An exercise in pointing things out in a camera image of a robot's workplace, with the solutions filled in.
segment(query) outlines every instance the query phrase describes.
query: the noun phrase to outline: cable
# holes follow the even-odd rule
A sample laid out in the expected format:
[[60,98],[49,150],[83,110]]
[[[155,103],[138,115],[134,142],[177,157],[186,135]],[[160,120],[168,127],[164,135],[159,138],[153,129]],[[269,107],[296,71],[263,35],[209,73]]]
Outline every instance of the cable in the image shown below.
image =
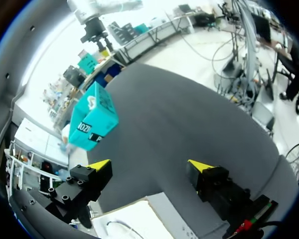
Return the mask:
[[106,225],[110,224],[110,223],[117,223],[117,224],[120,224],[126,228],[128,228],[129,230],[131,230],[132,232],[136,233],[141,239],[144,239],[144,237],[142,237],[137,231],[135,231],[133,228],[131,228],[129,225],[123,223],[123,222],[108,222],[106,223]]
[[[168,20],[170,22],[172,22],[172,20],[170,19],[170,17],[168,16],[167,12],[165,11],[165,15],[167,16]],[[222,58],[222,59],[217,59],[217,60],[214,60],[214,59],[208,59],[207,57],[201,55],[198,51],[195,50],[195,48],[184,38],[184,36],[181,34],[180,35],[181,38],[183,38],[184,42],[190,47],[190,49],[192,49],[193,52],[195,52],[198,56],[200,56],[201,58],[207,60],[207,61],[223,61],[223,60],[226,60],[228,57],[231,56],[231,53],[226,56],[225,58]]]
[[183,38],[183,40],[185,41],[185,43],[186,43],[186,44],[193,50],[193,52],[195,52],[198,56],[200,56],[201,58],[203,58],[203,59],[205,59],[205,60],[207,60],[207,61],[223,61],[223,60],[226,60],[228,57],[231,56],[231,53],[230,53],[228,56],[226,56],[226,57],[224,57],[224,58],[222,58],[222,59],[216,59],[216,60],[214,60],[214,59],[208,59],[208,58],[202,56],[198,51],[196,51],[196,50],[194,49],[194,47],[193,47],[192,45],[190,45],[190,44],[188,43],[188,41],[183,37],[183,35],[180,35],[180,36]]

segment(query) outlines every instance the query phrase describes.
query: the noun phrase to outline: cyan cube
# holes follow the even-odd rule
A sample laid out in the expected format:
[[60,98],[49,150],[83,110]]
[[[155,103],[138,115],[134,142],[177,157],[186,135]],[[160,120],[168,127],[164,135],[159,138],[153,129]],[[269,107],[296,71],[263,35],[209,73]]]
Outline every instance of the cyan cube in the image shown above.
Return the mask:
[[95,82],[74,107],[69,142],[92,150],[118,123],[110,94]]

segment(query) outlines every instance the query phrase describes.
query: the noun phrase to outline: white floor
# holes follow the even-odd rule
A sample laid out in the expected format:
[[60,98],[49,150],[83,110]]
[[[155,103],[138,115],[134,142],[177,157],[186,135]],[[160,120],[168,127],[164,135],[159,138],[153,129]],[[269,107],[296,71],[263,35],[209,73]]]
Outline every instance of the white floor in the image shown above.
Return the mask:
[[[196,29],[194,34],[183,35],[191,46],[202,56],[211,59],[216,49],[231,39],[231,34],[216,29],[208,32]],[[226,44],[215,56],[221,59],[228,56],[232,51],[232,43]],[[272,76],[274,71],[275,52],[272,49],[260,48],[257,56],[262,63],[261,75],[266,75],[266,68]],[[168,71],[175,72],[194,80],[212,90],[217,91],[214,86],[214,71],[211,61],[205,60],[195,53],[181,38],[176,36],[168,41],[167,46],[159,46],[145,55],[139,62],[156,66]],[[224,61],[214,62],[216,71],[223,67]],[[295,144],[299,143],[299,116],[295,113],[295,103],[279,100],[278,94],[285,91],[287,78],[277,75],[275,81],[275,116],[274,142],[280,154],[285,155]]]

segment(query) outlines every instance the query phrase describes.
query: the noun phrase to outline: computer monitor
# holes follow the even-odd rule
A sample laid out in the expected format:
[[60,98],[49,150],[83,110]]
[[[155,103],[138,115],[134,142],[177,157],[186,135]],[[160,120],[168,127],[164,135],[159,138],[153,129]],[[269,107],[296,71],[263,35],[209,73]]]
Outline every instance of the computer monitor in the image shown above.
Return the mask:
[[183,13],[188,13],[193,11],[188,4],[179,5],[178,7]]
[[251,15],[253,16],[255,22],[257,34],[267,42],[271,42],[270,25],[268,19],[253,13]]

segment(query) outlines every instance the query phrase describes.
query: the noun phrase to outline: chair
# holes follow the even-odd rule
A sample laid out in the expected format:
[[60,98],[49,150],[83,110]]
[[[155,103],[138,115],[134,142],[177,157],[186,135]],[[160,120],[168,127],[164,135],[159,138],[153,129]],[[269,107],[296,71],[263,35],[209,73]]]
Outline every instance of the chair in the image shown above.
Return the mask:
[[221,9],[221,12],[223,13],[222,17],[225,17],[227,19],[227,21],[231,24],[236,24],[237,22],[239,22],[239,17],[236,16],[233,12],[229,11],[227,8],[219,4],[217,4],[218,7]]
[[195,16],[195,20],[198,26],[208,27],[208,31],[212,28],[216,28],[220,31],[220,28],[216,25],[216,17],[213,14],[203,12],[202,14]]

